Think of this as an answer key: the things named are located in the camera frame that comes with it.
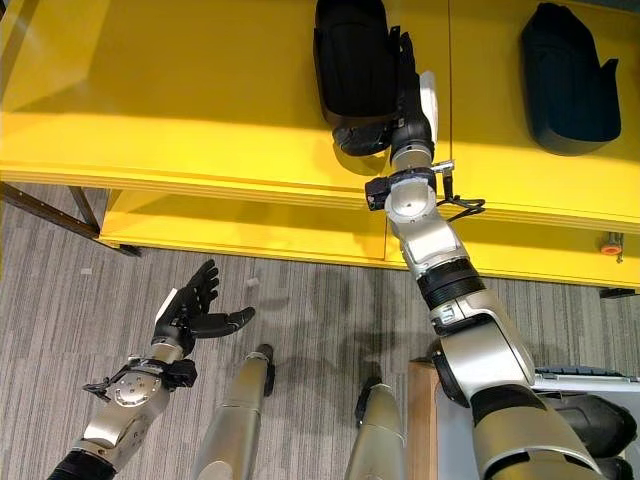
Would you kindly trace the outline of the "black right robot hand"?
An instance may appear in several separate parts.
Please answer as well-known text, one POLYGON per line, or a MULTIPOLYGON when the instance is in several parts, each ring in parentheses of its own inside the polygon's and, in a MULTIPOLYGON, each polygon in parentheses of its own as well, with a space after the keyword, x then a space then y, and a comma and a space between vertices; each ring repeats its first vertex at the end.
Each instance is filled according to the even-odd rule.
POLYGON ((392 29, 393 44, 397 49, 394 66, 395 93, 393 100, 395 111, 378 118, 362 117, 354 125, 342 122, 332 131, 334 142, 347 155, 363 157, 374 155, 387 148, 394 155, 410 145, 425 147, 430 155, 434 154, 436 124, 432 124, 424 112, 422 93, 429 97, 431 93, 423 87, 422 78, 415 71, 413 44, 408 32, 399 34, 392 29))

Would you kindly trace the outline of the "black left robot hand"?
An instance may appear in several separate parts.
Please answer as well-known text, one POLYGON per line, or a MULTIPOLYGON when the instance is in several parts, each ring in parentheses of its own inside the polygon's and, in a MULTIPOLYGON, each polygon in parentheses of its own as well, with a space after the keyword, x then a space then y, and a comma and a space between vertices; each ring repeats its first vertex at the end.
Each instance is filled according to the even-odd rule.
POLYGON ((198 339, 221 338, 246 326, 255 316, 254 307, 232 313, 211 313, 217 298, 219 270, 208 260, 180 288, 156 322, 151 344, 172 343, 187 357, 198 339))

